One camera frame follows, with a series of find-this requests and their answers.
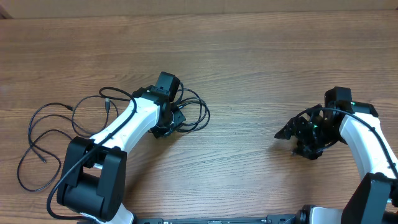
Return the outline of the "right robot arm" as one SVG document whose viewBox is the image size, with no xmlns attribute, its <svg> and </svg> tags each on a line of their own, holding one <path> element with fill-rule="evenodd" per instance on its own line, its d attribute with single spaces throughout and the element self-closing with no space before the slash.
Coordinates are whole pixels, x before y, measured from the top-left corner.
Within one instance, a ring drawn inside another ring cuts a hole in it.
<svg viewBox="0 0 398 224">
<path fill-rule="evenodd" d="M 344 209 L 303 206 L 286 223 L 397 223 L 397 158 L 384 137 L 372 104 L 353 101 L 349 88 L 325 92 L 324 105 L 308 108 L 291 118 L 276 139 L 297 138 L 293 153 L 318 159 L 337 142 L 346 144 L 361 178 Z"/>
</svg>

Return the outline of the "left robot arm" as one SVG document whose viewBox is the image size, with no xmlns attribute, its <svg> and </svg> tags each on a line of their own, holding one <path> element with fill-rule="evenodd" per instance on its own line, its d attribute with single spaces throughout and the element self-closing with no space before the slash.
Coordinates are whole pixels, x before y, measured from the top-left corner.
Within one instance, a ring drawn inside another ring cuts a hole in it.
<svg viewBox="0 0 398 224">
<path fill-rule="evenodd" d="M 127 156 L 146 132 L 159 138 L 181 127 L 185 117 L 175 95 L 182 88 L 175 75 L 161 72 L 155 85 L 128 94 L 128 107 L 109 126 L 88 139 L 72 139 L 49 196 L 76 212 L 78 223 L 133 223 L 122 204 Z"/>
</svg>

